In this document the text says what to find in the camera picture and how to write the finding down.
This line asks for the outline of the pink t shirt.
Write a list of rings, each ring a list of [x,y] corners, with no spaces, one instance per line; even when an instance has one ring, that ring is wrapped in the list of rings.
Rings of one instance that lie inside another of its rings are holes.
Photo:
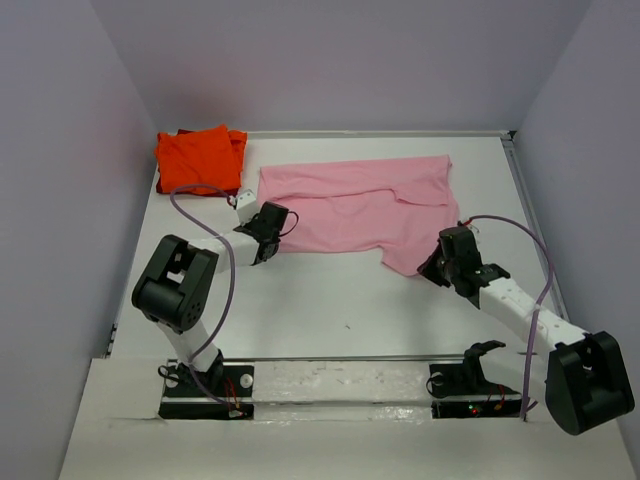
[[[337,254],[378,249],[382,263],[410,277],[436,249],[459,206],[447,155],[268,166],[258,198],[297,213],[281,249]]]

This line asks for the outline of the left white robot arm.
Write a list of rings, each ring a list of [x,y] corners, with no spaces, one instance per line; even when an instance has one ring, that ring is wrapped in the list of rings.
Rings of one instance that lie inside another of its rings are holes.
[[[134,286],[131,303],[158,326],[178,357],[174,377],[195,392],[215,392],[223,377],[223,354],[214,339],[233,300],[237,269],[270,260],[289,232],[286,220],[298,215],[266,202],[239,215],[240,224],[225,235],[214,234],[208,244],[196,245],[176,235],[158,243]],[[202,322],[215,274],[230,274],[221,319],[212,334]]]

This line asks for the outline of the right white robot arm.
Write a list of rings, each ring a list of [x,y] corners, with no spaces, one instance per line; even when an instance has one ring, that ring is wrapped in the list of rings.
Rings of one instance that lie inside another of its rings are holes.
[[[442,230],[435,249],[417,268],[429,282],[451,288],[476,310],[494,318],[525,344],[522,360],[493,361],[505,349],[491,339],[472,344],[449,370],[428,380],[437,398],[489,393],[501,386],[519,394],[520,417],[543,405],[565,433],[581,435],[631,413],[636,402],[619,342],[589,332],[544,307],[511,274],[483,261],[472,230],[459,223]]]

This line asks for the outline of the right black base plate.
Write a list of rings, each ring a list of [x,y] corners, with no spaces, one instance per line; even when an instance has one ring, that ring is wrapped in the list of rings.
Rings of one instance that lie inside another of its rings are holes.
[[[517,418],[521,393],[486,378],[488,367],[482,360],[493,351],[502,353],[506,344],[497,340],[474,343],[462,358],[429,366],[425,388],[432,398],[434,419]]]

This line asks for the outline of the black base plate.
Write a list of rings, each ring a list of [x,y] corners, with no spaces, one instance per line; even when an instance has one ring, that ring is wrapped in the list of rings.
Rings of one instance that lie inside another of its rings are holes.
[[[255,367],[249,363],[226,363],[219,382],[208,387],[209,394],[177,361],[159,366],[157,374],[162,379],[161,419],[242,421],[254,417]]]
[[[502,353],[506,344],[497,340],[474,343],[462,358],[429,366],[425,388],[432,398],[434,419],[517,418],[521,393],[486,378],[488,367],[482,360],[493,351]]]

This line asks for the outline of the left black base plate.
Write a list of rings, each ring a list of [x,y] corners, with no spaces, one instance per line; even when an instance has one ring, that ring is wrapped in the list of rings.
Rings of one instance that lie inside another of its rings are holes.
[[[177,361],[159,366],[157,374],[162,379],[161,419],[242,421],[254,417],[255,367],[249,363],[226,363],[219,382],[208,387],[209,394]]]

